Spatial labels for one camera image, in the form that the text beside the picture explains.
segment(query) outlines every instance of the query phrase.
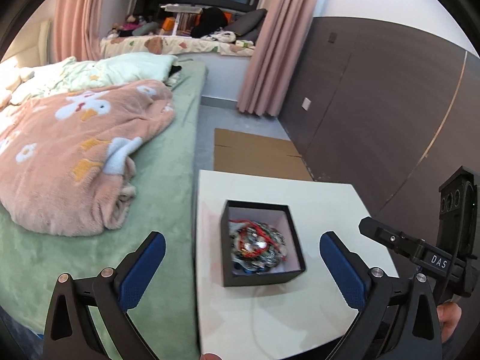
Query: human hand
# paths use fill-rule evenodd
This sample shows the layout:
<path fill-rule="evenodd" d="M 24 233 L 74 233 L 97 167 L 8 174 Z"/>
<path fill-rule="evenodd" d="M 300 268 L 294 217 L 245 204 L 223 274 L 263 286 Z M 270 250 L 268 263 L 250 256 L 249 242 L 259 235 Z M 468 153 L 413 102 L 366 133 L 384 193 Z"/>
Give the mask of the human hand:
<path fill-rule="evenodd" d="M 200 357 L 200 360 L 222 360 L 222 359 L 217 355 L 212 355 L 211 353 L 207 353 L 205 355 L 202 355 Z"/>
<path fill-rule="evenodd" d="M 442 344 L 452 337 L 462 316 L 462 309 L 453 302 L 447 302 L 437 307 L 438 321 L 442 327 Z"/>

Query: green bed sheet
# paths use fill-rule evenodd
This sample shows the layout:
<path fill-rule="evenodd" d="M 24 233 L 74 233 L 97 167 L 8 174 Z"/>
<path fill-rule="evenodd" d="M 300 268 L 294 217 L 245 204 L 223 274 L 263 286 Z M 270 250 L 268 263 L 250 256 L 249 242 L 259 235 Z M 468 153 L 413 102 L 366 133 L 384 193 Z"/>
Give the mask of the green bed sheet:
<path fill-rule="evenodd" d="M 117 266 L 151 231 L 159 231 L 166 238 L 166 256 L 129 316 L 159 358 L 198 360 L 191 202 L 206 67 L 194 61 L 181 65 L 182 79 L 173 91 L 174 122 L 133 155 L 137 175 L 132 183 L 138 195 L 122 229 L 95 237 L 37 234 L 15 225 L 0 205 L 0 305 L 34 332 L 44 331 L 61 273 L 95 276 L 105 267 Z M 95 307 L 92 315 L 109 356 L 119 359 Z"/>

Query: orange box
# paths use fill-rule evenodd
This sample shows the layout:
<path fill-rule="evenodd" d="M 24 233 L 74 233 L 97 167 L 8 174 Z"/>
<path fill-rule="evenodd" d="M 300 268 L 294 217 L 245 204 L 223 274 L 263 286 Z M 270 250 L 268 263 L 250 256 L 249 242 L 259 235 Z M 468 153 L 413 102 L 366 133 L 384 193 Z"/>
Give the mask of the orange box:
<path fill-rule="evenodd" d="M 165 31 L 172 31 L 174 26 L 175 26 L 175 18 L 167 17 L 163 22 L 162 29 Z"/>

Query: cardboard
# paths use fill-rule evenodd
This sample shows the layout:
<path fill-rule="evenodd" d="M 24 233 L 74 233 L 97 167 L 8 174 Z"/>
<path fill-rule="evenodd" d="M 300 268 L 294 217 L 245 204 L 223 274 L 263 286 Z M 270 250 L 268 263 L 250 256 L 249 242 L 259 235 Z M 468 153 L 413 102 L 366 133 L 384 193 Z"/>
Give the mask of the cardboard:
<path fill-rule="evenodd" d="M 249 219 L 265 222 L 275 227 L 285 238 L 286 261 L 264 273 L 247 274 L 234 269 L 230 238 L 229 220 Z M 227 200 L 220 220 L 222 243 L 222 272 L 224 287 L 265 286 L 287 283 L 306 271 L 305 259 L 298 240 L 297 231 L 285 205 Z"/>
<path fill-rule="evenodd" d="M 313 181 L 291 141 L 220 128 L 215 129 L 214 170 Z"/>

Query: small table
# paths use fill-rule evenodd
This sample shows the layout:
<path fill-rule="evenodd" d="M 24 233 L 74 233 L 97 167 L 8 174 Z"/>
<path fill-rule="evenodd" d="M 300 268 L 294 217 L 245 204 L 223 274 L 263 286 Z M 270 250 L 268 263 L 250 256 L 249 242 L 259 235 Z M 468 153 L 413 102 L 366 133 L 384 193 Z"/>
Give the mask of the small table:
<path fill-rule="evenodd" d="M 225 200 L 286 204 L 307 270 L 289 283 L 222 286 L 220 216 Z M 320 257 L 323 233 L 335 231 L 369 267 L 398 276 L 388 250 L 360 234 L 369 213 L 351 185 L 200 171 L 196 278 L 201 350 L 223 360 L 284 359 L 342 336 L 357 315 Z"/>

